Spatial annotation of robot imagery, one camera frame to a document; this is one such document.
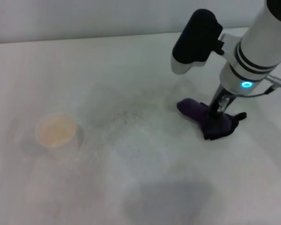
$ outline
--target blue indicator light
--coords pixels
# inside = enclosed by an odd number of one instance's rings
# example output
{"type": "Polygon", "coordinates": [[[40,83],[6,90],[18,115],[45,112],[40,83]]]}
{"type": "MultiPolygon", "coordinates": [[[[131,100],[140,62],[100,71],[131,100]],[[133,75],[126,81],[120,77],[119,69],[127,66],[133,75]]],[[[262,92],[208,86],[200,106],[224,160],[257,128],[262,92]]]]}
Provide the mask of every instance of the blue indicator light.
{"type": "Polygon", "coordinates": [[[250,88],[252,85],[253,85],[253,83],[249,82],[249,81],[242,82],[243,88],[250,88]]]}

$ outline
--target white table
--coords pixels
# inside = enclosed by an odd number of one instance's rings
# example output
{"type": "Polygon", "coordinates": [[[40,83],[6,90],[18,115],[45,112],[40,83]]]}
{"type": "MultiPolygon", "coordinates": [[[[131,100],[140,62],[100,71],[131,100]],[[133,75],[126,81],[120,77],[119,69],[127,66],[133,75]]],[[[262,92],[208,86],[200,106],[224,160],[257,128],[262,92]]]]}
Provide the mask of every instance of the white table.
{"type": "Polygon", "coordinates": [[[0,45],[0,225],[281,225],[281,90],[237,99],[247,120],[204,141],[175,104],[209,104],[225,60],[174,75],[178,36],[0,45]],[[36,143],[53,111],[80,124],[75,160],[36,143]]]}

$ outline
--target plastic cup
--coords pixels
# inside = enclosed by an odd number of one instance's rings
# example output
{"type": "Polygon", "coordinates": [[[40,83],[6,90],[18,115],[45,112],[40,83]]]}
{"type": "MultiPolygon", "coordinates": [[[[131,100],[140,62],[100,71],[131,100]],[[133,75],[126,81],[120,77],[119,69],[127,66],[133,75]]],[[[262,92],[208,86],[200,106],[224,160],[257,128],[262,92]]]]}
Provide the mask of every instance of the plastic cup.
{"type": "Polygon", "coordinates": [[[68,113],[57,112],[44,116],[37,125],[37,141],[56,159],[73,158],[78,153],[77,124],[68,113]]]}

